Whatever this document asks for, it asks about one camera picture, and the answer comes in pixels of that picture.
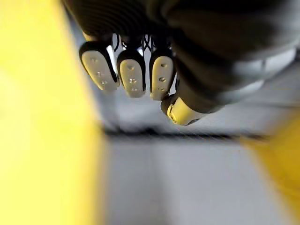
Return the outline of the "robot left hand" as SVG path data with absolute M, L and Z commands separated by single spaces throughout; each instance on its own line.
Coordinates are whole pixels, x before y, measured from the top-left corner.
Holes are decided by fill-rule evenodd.
M 295 58 L 297 0 L 65 0 L 100 90 L 146 90 L 188 126 L 260 89 Z

